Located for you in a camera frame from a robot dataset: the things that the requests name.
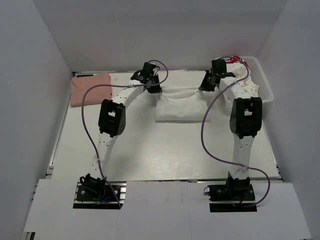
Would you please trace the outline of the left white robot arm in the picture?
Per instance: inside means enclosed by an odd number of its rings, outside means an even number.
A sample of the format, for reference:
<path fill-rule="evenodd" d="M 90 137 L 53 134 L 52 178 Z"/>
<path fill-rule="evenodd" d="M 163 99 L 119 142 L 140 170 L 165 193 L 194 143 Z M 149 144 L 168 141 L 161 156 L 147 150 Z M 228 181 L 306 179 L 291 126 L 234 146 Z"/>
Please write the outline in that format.
<path fill-rule="evenodd" d="M 152 65 L 150 70 L 138 70 L 133 73 L 127 84 L 111 84 L 111 81 L 96 83 L 89 87 L 83 94 L 81 100 L 81 120 L 84 131 L 90 140 L 95 157 L 87 173 L 88 177 L 108 183 L 104 173 L 104 167 L 108 166 L 113 147 L 118 137 L 124 132 L 126 127 L 126 110 L 130 104 L 144 91 L 151 94 L 162 92 L 159 80 L 158 67 Z M 90 92 L 97 88 L 119 88 L 120 93 L 100 101 L 100 112 L 98 116 L 98 143 L 95 143 L 85 120 L 85 103 Z"/>

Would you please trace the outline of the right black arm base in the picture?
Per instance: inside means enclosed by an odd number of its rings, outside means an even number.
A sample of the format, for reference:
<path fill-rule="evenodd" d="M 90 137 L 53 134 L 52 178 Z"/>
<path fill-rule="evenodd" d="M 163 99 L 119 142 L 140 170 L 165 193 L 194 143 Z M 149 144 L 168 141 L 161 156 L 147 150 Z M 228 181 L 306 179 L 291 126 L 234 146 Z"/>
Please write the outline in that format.
<path fill-rule="evenodd" d="M 256 212 L 256 198 L 249 177 L 232 178 L 230 174 L 224 184 L 211 184 L 203 189 L 209 196 L 211 213 L 249 213 Z"/>

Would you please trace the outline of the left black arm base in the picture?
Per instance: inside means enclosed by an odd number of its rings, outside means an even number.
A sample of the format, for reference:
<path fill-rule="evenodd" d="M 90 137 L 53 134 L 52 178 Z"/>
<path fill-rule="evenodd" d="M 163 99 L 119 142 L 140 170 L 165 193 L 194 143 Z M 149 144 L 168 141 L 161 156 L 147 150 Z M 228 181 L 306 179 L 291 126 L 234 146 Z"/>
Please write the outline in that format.
<path fill-rule="evenodd" d="M 126 197 L 126 182 L 111 182 L 113 190 L 106 185 L 105 190 L 98 196 L 93 196 L 90 191 L 85 189 L 80 182 L 77 183 L 73 208 L 74 209 L 96 209 L 96 210 L 119 210 L 120 207 L 113 194 L 116 194 L 120 205 L 122 206 L 125 202 Z"/>

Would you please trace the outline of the white cartoon print t shirt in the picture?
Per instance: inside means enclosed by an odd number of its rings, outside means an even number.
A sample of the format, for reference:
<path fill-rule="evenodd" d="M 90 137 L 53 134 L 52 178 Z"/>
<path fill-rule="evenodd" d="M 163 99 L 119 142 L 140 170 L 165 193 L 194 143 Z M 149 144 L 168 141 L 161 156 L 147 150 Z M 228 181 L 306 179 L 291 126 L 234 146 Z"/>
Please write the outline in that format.
<path fill-rule="evenodd" d="M 155 108 L 156 122 L 201 122 L 208 109 L 196 86 L 164 86 Z"/>

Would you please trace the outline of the white red print t shirt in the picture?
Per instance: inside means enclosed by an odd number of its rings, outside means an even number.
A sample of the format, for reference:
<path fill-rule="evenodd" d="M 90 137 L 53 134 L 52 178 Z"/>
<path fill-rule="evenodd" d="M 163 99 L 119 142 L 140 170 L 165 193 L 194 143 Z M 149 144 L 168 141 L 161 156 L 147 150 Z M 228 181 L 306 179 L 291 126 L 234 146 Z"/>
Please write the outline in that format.
<path fill-rule="evenodd" d="M 225 59 L 227 72 L 231 72 L 235 75 L 236 80 L 240 80 L 247 76 L 250 67 L 248 63 L 243 60 L 240 56 L 233 56 Z M 258 97 L 259 86 L 255 84 L 251 79 L 251 73 L 244 80 L 240 81 L 239 84 L 242 88 L 252 97 Z"/>

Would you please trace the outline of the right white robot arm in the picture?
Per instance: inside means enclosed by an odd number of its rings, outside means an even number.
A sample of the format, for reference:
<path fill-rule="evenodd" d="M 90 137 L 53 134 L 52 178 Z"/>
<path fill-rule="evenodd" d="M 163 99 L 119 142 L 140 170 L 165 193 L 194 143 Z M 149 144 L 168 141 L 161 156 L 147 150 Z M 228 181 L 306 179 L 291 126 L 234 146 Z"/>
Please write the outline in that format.
<path fill-rule="evenodd" d="M 200 139 L 204 151 L 215 160 L 232 165 L 226 181 L 226 195 L 236 200 L 243 195 L 244 189 L 250 185 L 249 162 L 251 148 L 257 133 L 262 128 L 262 100 L 260 97 L 252 97 L 246 92 L 239 82 L 249 77 L 248 70 L 246 76 L 237 80 L 231 72 L 205 71 L 204 78 L 199 87 L 200 91 L 213 92 L 215 88 L 220 89 L 220 93 L 214 98 L 216 101 L 221 95 L 225 95 L 232 102 L 232 109 L 229 119 L 230 131 L 233 134 L 233 157 L 232 162 L 222 160 L 213 156 L 205 146 L 204 126 L 209 109 L 205 112 L 201 124 Z"/>

